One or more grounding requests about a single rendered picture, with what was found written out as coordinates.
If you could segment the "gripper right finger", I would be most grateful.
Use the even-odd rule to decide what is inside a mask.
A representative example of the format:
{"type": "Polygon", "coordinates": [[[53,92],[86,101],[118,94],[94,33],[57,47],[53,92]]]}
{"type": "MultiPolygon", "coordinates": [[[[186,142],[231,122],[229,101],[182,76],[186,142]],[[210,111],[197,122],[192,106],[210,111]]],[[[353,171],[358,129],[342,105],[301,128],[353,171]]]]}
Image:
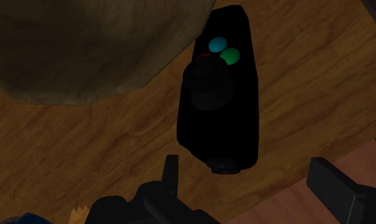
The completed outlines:
{"type": "Polygon", "coordinates": [[[361,185],[323,157],[312,157],[307,186],[340,224],[376,224],[376,188],[361,185]]]}

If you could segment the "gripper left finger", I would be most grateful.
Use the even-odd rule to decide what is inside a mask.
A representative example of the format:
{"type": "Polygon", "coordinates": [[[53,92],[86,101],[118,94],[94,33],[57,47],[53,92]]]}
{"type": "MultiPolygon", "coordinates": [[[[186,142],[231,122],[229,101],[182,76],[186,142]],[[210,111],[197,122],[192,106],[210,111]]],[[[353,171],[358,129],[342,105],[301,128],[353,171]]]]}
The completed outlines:
{"type": "Polygon", "coordinates": [[[178,156],[167,155],[162,179],[143,183],[134,198],[119,195],[96,200],[85,224],[220,224],[201,209],[178,199],[178,156]]]}

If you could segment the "wooden table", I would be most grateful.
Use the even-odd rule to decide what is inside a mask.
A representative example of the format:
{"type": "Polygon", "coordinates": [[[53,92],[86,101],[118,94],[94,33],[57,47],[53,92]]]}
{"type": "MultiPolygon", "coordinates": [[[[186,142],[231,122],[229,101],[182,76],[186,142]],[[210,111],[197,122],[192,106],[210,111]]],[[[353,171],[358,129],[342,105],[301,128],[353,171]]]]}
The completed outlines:
{"type": "Polygon", "coordinates": [[[226,221],[376,137],[376,24],[360,0],[217,0],[249,15],[260,92],[260,155],[214,175],[176,140],[184,50],[146,87],[88,106],[0,94],[0,220],[25,211],[67,224],[77,206],[134,196],[179,155],[179,197],[226,221]]]}

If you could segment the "black remote with coloured buttons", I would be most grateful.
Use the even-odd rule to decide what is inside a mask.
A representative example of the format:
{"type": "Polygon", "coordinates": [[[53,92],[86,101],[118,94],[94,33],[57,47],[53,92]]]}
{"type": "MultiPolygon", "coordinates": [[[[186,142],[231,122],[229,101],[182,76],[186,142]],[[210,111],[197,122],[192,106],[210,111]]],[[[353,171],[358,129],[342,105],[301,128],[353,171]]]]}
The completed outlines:
{"type": "Polygon", "coordinates": [[[249,18],[241,5],[212,10],[183,72],[177,140],[215,174],[258,160],[259,90],[249,18]]]}

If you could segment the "small blue object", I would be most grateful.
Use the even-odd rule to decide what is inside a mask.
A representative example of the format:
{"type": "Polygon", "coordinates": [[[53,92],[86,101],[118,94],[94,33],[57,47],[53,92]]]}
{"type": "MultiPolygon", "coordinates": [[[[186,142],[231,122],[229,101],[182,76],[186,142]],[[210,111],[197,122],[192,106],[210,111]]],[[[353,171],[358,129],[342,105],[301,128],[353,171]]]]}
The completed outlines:
{"type": "Polygon", "coordinates": [[[53,224],[47,219],[33,213],[25,213],[22,216],[14,216],[0,222],[0,224],[53,224]]]}

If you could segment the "large tan rounded object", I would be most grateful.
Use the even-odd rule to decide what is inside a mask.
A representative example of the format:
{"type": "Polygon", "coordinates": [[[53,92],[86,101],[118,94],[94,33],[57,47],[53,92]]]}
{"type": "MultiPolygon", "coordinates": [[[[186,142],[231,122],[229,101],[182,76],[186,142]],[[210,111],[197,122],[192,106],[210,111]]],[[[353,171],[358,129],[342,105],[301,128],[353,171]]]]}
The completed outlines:
{"type": "Polygon", "coordinates": [[[216,0],[0,0],[0,93],[84,105],[147,85],[216,0]]]}

